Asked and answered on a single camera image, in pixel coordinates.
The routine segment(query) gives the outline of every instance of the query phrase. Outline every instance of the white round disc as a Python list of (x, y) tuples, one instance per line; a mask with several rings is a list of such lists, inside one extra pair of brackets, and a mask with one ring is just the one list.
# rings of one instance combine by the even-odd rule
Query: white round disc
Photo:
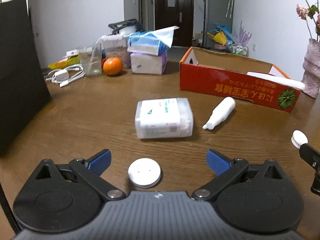
[(161, 178), (161, 169), (159, 164), (148, 158), (142, 158), (134, 161), (128, 174), (131, 182), (140, 188), (149, 188), (157, 184)]
[(308, 138), (301, 131), (294, 131), (292, 135), (293, 141), (299, 145), (299, 147), (305, 143), (308, 143)]

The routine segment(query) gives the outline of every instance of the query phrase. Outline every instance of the table surface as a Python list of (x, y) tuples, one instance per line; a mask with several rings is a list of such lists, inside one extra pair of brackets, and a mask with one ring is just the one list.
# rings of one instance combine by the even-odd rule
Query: table surface
[[(127, 171), (139, 158), (156, 160), (162, 181), (150, 190), (191, 194), (214, 178), (206, 153), (214, 148), (229, 158), (250, 163), (276, 159), (300, 191), (305, 214), (298, 232), (319, 239), (320, 197), (310, 192), (313, 169), (291, 144), (294, 130), (303, 131), (309, 144), (320, 149), (320, 100), (301, 94), (292, 113), (236, 100), (231, 116), (213, 131), (202, 130), (222, 98), (179, 90), (179, 65), (169, 62), (163, 76), (133, 75), (83, 78), (61, 89), (48, 85), (52, 101), (32, 120), (0, 158), (0, 178), (10, 205), (31, 172), (42, 159), (56, 164), (88, 158), (104, 148), (112, 152), (112, 164), (102, 178), (128, 193), (135, 190)], [(188, 98), (195, 120), (189, 138), (139, 140), (134, 126), (137, 103), (145, 99)], [(1, 239), (13, 232), (0, 212)]]

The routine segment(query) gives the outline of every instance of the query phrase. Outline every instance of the refrigerator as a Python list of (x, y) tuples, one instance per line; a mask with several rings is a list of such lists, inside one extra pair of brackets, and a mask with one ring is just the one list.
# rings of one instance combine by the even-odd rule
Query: refrigerator
[(204, 0), (203, 47), (214, 48), (214, 42), (206, 35), (207, 32), (216, 27), (213, 23), (229, 26), (232, 31), (233, 13), (230, 18), (232, 3), (230, 3), (229, 14), (226, 17), (228, 4), (229, 0)]

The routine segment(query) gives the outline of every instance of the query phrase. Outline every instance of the silver screw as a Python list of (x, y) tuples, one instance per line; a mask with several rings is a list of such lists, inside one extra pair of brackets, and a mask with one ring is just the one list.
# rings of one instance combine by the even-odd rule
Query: silver screw
[(108, 191), (107, 195), (108, 197), (111, 197), (111, 198), (120, 198), (122, 196), (122, 191), (118, 189), (113, 189)]
[(195, 195), (199, 198), (209, 197), (210, 191), (207, 189), (198, 189), (196, 190)]

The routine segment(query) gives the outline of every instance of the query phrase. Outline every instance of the orange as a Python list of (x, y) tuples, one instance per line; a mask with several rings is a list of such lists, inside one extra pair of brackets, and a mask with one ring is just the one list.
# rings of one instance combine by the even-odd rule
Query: orange
[(106, 60), (103, 64), (103, 73), (108, 76), (119, 75), (123, 69), (123, 63), (121, 59), (117, 57), (111, 57)]

